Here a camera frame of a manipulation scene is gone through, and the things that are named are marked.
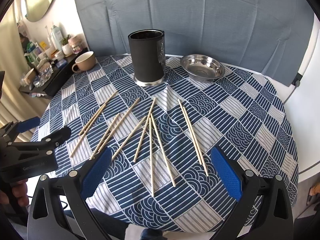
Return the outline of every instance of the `white curtain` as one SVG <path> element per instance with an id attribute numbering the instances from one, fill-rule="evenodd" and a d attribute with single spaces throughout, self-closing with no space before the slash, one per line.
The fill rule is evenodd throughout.
<path id="1" fill-rule="evenodd" d="M 0 22 L 0 71 L 5 71 L 0 100 L 0 124 L 24 121 L 44 113 L 49 101 L 41 98 L 31 98 L 22 95 L 18 88 L 23 73 L 27 73 L 29 66 L 23 56 L 19 32 L 11 5 Z M 32 132 L 28 131 L 18 136 L 21 141 L 29 141 Z"/>

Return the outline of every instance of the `small potted plant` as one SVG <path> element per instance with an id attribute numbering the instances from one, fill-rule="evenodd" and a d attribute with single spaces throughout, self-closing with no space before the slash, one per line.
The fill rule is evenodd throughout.
<path id="1" fill-rule="evenodd" d="M 73 50 L 68 43 L 69 39 L 70 39 L 70 35 L 68 34 L 68 36 L 63 38 L 63 40 L 62 40 L 62 51 L 63 51 L 64 55 L 66 55 L 66 56 L 70 56 L 71 54 L 73 54 Z"/>

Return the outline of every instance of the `mug handle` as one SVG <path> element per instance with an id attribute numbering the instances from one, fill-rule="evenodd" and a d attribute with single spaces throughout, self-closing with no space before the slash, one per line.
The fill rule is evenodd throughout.
<path id="1" fill-rule="evenodd" d="M 74 70 L 73 68 L 75 67 L 75 66 L 77 66 L 78 64 L 76 63 L 76 64 L 73 64 L 73 66 L 72 66 L 72 71 L 74 72 L 74 73 L 80 73 L 82 70 L 81 69 L 78 69 L 78 70 Z"/>

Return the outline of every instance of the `blue rubber pad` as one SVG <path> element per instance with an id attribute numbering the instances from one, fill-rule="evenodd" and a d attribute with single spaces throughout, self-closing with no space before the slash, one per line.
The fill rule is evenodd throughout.
<path id="1" fill-rule="evenodd" d="M 242 196 L 241 180 L 216 147 L 211 150 L 211 162 L 229 195 L 239 201 Z"/>
<path id="2" fill-rule="evenodd" d="M 82 180 L 80 195 L 83 200 L 93 196 L 102 177 L 106 174 L 107 168 L 110 166 L 111 157 L 112 151 L 105 147 L 105 150 L 101 153 L 99 159 L 96 160 L 95 164 Z"/>
<path id="3" fill-rule="evenodd" d="M 39 124 L 40 124 L 39 117 L 30 118 L 28 120 L 20 122 L 17 126 L 16 131 L 19 133 L 23 133 L 23 132 L 29 131 L 32 128 L 39 126 Z"/>

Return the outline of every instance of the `glass jar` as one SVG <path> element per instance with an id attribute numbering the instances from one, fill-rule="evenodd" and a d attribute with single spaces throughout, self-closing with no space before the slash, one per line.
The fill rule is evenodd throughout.
<path id="1" fill-rule="evenodd" d="M 83 50 L 82 40 L 78 35 L 70 38 L 68 40 L 68 42 L 69 42 L 74 54 L 78 54 L 79 52 L 81 52 Z"/>
<path id="2" fill-rule="evenodd" d="M 81 52 L 83 50 L 82 42 L 79 41 L 79 42 L 71 45 L 71 48 L 72 48 L 74 54 L 78 54 L 79 52 Z"/>

